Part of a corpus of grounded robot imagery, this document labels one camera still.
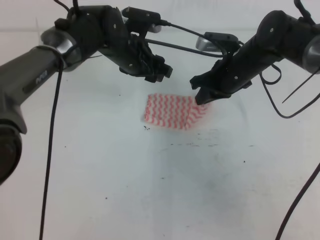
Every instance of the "zigzag patterned cloth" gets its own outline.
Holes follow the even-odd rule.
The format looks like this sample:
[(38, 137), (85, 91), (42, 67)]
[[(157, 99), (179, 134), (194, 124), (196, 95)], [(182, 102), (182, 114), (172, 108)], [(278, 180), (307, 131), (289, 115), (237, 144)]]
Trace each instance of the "zigzag patterned cloth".
[(192, 96), (151, 94), (144, 121), (160, 127), (188, 130), (206, 115), (208, 108), (209, 104), (197, 105)]

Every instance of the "black cable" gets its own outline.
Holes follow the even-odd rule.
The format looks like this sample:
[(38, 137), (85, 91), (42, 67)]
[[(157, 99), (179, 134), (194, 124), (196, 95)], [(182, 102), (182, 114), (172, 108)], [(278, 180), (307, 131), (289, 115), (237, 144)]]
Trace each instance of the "black cable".
[(172, 24), (170, 22), (167, 23), (167, 26), (173, 27), (173, 28), (176, 28), (176, 29), (180, 29), (182, 31), (188, 32), (190, 34), (196, 35), (198, 37), (201, 37), (203, 39), (206, 39), (206, 40), (212, 42), (214, 45), (216, 45), (220, 49), (220, 51), (222, 53), (222, 55), (219, 56), (220, 58), (225, 58), (228, 55), (227, 51), (219, 43), (217, 43), (216, 41), (212, 41), (212, 39), (210, 39), (209, 37), (206, 37), (203, 34), (200, 34), (200, 33), (196, 32), (196, 31), (189, 30), (189, 29), (187, 29), (185, 27), (182, 27), (182, 26), (178, 26), (178, 25)]
[(186, 52), (190, 52), (190, 53), (194, 53), (194, 54), (199, 54), (199, 55), (203, 55), (203, 56), (208, 56), (208, 57), (213, 57), (213, 58), (220, 58), (221, 57), (221, 55), (219, 55), (219, 54), (211, 54), (211, 53), (187, 48), (184, 46), (174, 45), (174, 44), (167, 43), (167, 42), (156, 41), (156, 40), (152, 40), (152, 39), (145, 39), (145, 41), (150, 44), (156, 44), (156, 45), (160, 45), (160, 46), (164, 46), (164, 47), (168, 47), (168, 48), (173, 48), (173, 49), (178, 49), (178, 50), (182, 50), (182, 51), (186, 51)]
[(77, 17), (81, 15), (78, 0), (72, 0), (74, 13)]
[(279, 228), (279, 231), (275, 237), (275, 240), (280, 240), (282, 233), (285, 230), (285, 227), (289, 221), (289, 218), (291, 217), (291, 214), (294, 212), (296, 206), (298, 205), (299, 201), (301, 200), (301, 198), (304, 196), (304, 194), (306, 193), (306, 191), (308, 190), (308, 188), (310, 187), (310, 185), (313, 183), (313, 181), (315, 180), (315, 178), (317, 177), (317, 175), (320, 172), (320, 163), (319, 165), (316, 167), (316, 169), (314, 170), (314, 172), (312, 173), (312, 175), (310, 176), (310, 178), (308, 179), (308, 181), (306, 181), (306, 183), (304, 184), (303, 188), (300, 190), (300, 192), (298, 193), (298, 195), (296, 196), (296, 198), (294, 199), (293, 203), (291, 204), (288, 212), (286, 213), (281, 226)]
[(282, 103), (284, 103), (285, 101), (287, 101), (296, 91), (298, 91), (299, 88), (301, 88), (305, 83), (307, 83), (314, 75), (316, 75), (318, 72), (320, 71), (320, 67), (313, 73), (311, 74), (310, 77), (308, 77), (303, 83), (301, 83), (292, 93), (290, 93), (289, 96), (286, 97), (285, 100), (283, 100)]
[(52, 106), (51, 121), (50, 121), (48, 157), (47, 157), (47, 163), (46, 163), (46, 172), (45, 172), (45, 181), (44, 181), (44, 190), (43, 190), (43, 201), (42, 201), (39, 240), (42, 240), (44, 237), (44, 226), (45, 226), (45, 215), (46, 215), (47, 195), (48, 195), (48, 186), (49, 186), (50, 166), (51, 166), (52, 144), (53, 144), (53, 137), (54, 137), (55, 116), (56, 116), (59, 90), (60, 90), (63, 70), (64, 70), (64, 63), (62, 62), (62, 60), (60, 60), (59, 61), (58, 78), (56, 81), (56, 88), (55, 88), (55, 94), (54, 94), (54, 100), (53, 100), (53, 106)]
[(306, 105), (305, 105), (304, 107), (302, 107), (300, 110), (296, 111), (296, 112), (295, 112), (294, 114), (292, 114), (292, 115), (285, 116), (285, 115), (281, 114), (280, 111), (277, 109), (276, 104), (275, 104), (274, 100), (272, 99), (272, 97), (271, 97), (271, 95), (270, 95), (270, 92), (268, 91), (267, 84), (268, 84), (269, 82), (268, 82), (268, 83), (265, 82), (266, 80), (262, 77), (262, 74), (260, 74), (260, 78), (261, 78), (261, 81), (262, 81), (262, 85), (263, 85), (263, 87), (264, 87), (264, 90), (265, 90), (266, 94), (268, 95), (269, 100), (270, 100), (270, 102), (271, 102), (274, 110), (276, 111), (276, 113), (277, 113), (280, 117), (282, 117), (282, 118), (284, 118), (284, 119), (291, 119), (291, 118), (293, 118), (294, 116), (302, 113), (304, 110), (306, 110), (308, 107), (310, 107), (312, 104), (314, 104), (314, 103), (320, 98), (320, 93), (319, 93), (313, 100), (311, 100), (308, 104), (306, 104)]
[(276, 65), (272, 64), (271, 67), (273, 67), (275, 70), (277, 70), (280, 74), (280, 76), (277, 78), (277, 80), (275, 81), (267, 81), (265, 80), (265, 78), (262, 76), (262, 72), (259, 73), (260, 75), (260, 78), (262, 80), (262, 82), (264, 82), (266, 85), (274, 85), (274, 84), (277, 84), (281, 78), (282, 78), (282, 72), (281, 72), (281, 69), (279, 67), (277, 67)]
[(65, 10), (67, 10), (68, 12), (70, 11), (70, 8), (68, 8), (64, 3), (60, 2), (59, 0), (53, 0), (55, 1), (57, 4), (59, 4), (60, 6), (62, 6)]

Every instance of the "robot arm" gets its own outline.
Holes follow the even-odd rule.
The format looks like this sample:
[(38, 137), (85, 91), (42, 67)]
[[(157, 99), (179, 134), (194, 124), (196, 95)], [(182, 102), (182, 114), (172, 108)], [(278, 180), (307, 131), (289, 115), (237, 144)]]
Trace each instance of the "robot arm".
[(192, 89), (200, 87), (196, 102), (201, 105), (229, 98), (248, 88), (254, 77), (283, 59), (312, 74), (317, 72), (320, 27), (305, 18), (298, 20), (283, 11), (272, 11), (262, 20), (256, 35), (237, 52), (229, 52), (225, 61), (217, 61), (209, 72), (191, 79)]
[[(41, 35), (42, 46), (0, 66), (0, 185), (18, 165), (20, 134), (27, 133), (21, 104), (60, 67), (72, 71), (99, 51), (125, 74), (152, 83), (170, 77), (172, 68), (144, 41), (160, 15), (134, 8), (125, 11), (135, 18), (124, 23), (120, 11), (111, 6), (82, 6), (80, 15), (72, 8), (67, 19), (58, 19)], [(150, 18), (147, 23), (143, 19), (146, 15)]]

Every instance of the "white background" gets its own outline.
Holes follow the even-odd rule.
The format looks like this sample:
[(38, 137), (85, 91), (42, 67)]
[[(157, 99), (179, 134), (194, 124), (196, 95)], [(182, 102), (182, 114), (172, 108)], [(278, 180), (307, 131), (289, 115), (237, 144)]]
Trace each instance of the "white background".
[[(38, 31), (65, 16), (64, 9), (49, 0), (0, 3), (1, 64), (37, 45)], [(320, 22), (320, 3), (304, 3)], [(80, 1), (84, 4), (152, 10), (172, 23), (232, 33), (243, 42), (272, 10), (299, 17), (291, 0)], [(197, 39), (166, 29), (148, 37), (186, 47), (193, 47)], [(162, 83), (124, 75), (103, 57), (63, 75), (44, 239), (274, 239), (290, 204), (319, 163), (319, 103), (296, 118), (281, 119), (255, 78), (250, 88), (216, 101), (206, 122), (193, 131), (152, 126), (145, 130), (142, 115), (148, 94), (194, 96), (197, 91), (191, 90), (189, 80), (215, 62), (151, 47), (174, 69)], [(270, 91), (280, 110), (289, 114), (318, 94), (320, 83), (315, 77), (281, 106), (308, 73), (287, 61), (278, 65), (283, 80)], [(268, 69), (265, 76), (275, 78), (276, 73)], [(0, 187), (4, 240), (39, 237), (56, 77), (22, 105), (28, 127), (22, 136), (22, 158)], [(320, 238), (319, 187), (317, 178), (283, 239)]]

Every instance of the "white table surface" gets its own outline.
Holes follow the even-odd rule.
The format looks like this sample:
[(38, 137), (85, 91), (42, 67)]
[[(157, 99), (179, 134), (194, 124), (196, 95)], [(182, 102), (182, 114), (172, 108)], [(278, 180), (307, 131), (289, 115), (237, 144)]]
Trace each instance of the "white table surface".
[[(243, 42), (255, 34), (231, 33)], [(174, 30), (148, 37), (185, 47), (193, 47), (197, 39)], [(15, 47), (22, 38), (24, 44)], [(37, 42), (36, 33), (1, 33), (1, 63)], [(148, 94), (195, 96), (189, 80), (215, 62), (151, 47), (173, 67), (171, 78), (162, 83), (122, 74), (104, 57), (63, 74), (43, 239), (274, 239), (320, 161), (320, 103), (293, 119), (282, 119), (256, 77), (248, 89), (214, 102), (210, 116), (194, 130), (150, 125), (145, 130), (142, 117)], [(319, 92), (319, 77), (281, 105), (309, 74), (285, 60), (278, 66), (283, 79), (270, 92), (279, 109), (290, 114)], [(277, 73), (268, 69), (264, 75), (275, 79)], [(22, 157), (0, 187), (4, 240), (39, 238), (56, 78), (55, 74), (22, 105), (28, 127), (22, 136)], [(283, 240), (320, 238), (319, 187), (317, 178), (292, 215)]]

